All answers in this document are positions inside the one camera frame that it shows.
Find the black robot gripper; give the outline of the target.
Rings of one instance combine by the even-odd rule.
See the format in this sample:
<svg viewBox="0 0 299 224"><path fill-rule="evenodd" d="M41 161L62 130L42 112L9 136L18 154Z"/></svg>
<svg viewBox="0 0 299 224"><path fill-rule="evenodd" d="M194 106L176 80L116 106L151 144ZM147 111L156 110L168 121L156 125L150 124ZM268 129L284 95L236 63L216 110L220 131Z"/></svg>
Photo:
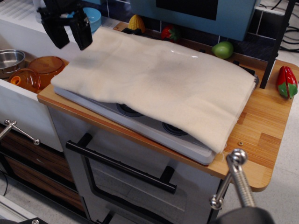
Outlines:
<svg viewBox="0 0 299 224"><path fill-rule="evenodd" d="M90 23L79 0L44 0L45 8L39 8L42 25L54 45L62 49L70 40L63 25L69 19L63 14L74 13L70 20L70 28L80 50L85 50L93 42Z"/></svg>

